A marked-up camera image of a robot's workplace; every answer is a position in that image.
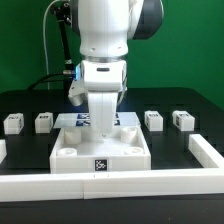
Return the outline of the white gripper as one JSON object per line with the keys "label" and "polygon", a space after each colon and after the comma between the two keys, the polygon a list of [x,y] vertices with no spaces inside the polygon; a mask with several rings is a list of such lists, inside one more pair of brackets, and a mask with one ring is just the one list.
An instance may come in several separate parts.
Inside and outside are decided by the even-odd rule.
{"label": "white gripper", "polygon": [[96,63],[83,60],[81,62],[81,75],[84,88],[87,91],[96,91],[88,93],[91,128],[94,132],[107,135],[112,132],[114,126],[117,92],[122,89],[123,80],[126,77],[126,62],[120,60],[110,63]]}

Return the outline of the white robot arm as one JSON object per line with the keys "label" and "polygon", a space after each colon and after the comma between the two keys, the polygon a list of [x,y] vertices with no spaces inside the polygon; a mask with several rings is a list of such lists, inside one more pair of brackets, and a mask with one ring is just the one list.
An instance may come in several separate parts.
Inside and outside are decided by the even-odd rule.
{"label": "white robot arm", "polygon": [[118,95],[126,88],[127,41],[151,38],[160,28],[162,0],[70,0],[71,27],[80,36],[81,88],[90,125],[112,132]]}

